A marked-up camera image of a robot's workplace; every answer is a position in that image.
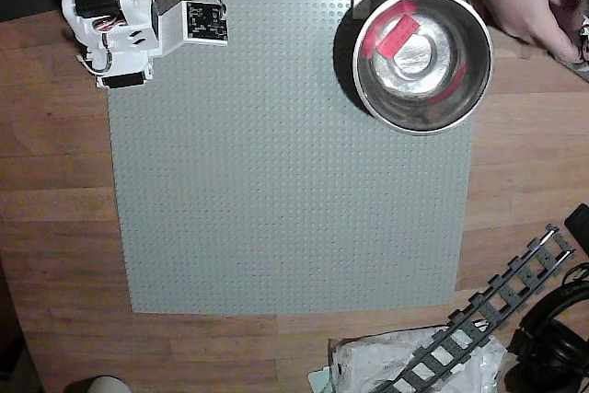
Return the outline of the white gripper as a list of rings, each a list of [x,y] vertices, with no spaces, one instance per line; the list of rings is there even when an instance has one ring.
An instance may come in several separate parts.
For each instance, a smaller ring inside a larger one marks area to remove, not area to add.
[[[98,87],[137,87],[153,78],[153,58],[161,54],[157,13],[140,25],[112,17],[75,17],[75,36],[86,47],[77,59]]]

